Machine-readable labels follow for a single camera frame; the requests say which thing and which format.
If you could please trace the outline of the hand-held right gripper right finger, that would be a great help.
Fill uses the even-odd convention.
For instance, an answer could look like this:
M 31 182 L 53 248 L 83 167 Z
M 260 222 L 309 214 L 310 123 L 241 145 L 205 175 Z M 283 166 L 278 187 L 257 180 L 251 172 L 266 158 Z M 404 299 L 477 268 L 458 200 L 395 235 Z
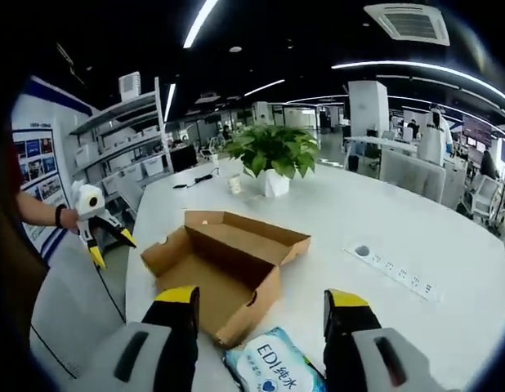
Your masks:
M 427 357 L 355 294 L 324 292 L 324 341 L 328 391 L 436 390 Z

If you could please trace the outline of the person's left hand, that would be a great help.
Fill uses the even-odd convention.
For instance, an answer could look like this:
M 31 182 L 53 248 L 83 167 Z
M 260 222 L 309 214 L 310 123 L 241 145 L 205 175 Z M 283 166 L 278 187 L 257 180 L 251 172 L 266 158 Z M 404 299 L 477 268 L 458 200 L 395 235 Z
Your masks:
M 65 208 L 60 213 L 60 223 L 63 228 L 76 234 L 78 232 L 78 213 L 74 209 Z

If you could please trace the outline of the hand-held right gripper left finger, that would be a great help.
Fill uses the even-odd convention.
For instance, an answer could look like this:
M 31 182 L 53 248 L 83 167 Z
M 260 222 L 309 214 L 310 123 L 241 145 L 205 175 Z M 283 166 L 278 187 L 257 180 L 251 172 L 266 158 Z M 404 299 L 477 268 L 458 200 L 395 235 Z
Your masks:
M 98 349 L 68 391 L 190 391 L 199 333 L 199 288 L 161 292 L 140 322 L 121 327 Z

